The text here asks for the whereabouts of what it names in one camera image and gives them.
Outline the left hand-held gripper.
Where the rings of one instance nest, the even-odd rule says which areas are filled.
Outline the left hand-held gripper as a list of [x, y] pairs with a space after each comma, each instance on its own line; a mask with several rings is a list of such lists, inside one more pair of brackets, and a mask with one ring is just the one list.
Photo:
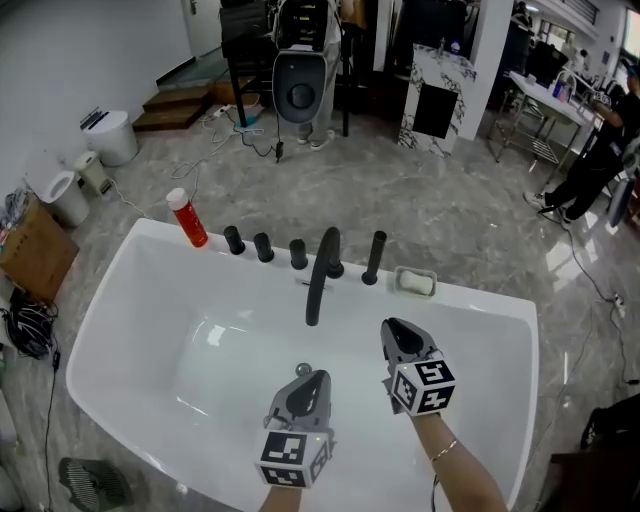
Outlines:
[[259, 432], [255, 466], [267, 485], [313, 486], [335, 445], [331, 377], [325, 370], [299, 376], [274, 396]]

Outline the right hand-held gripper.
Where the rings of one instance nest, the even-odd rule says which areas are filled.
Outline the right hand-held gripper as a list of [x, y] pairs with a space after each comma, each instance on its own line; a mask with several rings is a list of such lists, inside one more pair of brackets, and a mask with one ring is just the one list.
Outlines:
[[380, 329], [389, 377], [382, 381], [394, 414], [440, 414], [452, 398], [456, 379], [434, 338], [404, 319], [390, 317]]

